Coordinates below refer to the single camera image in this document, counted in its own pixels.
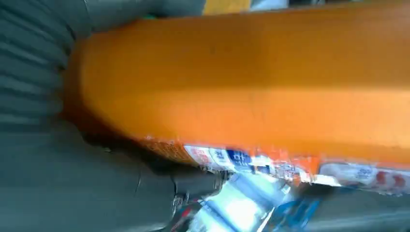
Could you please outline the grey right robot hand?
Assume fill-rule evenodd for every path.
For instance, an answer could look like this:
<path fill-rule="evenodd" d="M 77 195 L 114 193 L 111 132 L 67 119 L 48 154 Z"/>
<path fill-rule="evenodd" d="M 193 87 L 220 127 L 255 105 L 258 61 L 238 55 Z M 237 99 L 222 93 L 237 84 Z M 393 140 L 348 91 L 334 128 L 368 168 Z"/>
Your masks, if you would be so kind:
<path fill-rule="evenodd" d="M 140 16 L 200 15 L 194 0 L 3 0 L 0 3 L 0 229 L 164 232 L 223 176 L 143 150 L 104 152 L 60 116 L 61 72 L 79 39 Z"/>

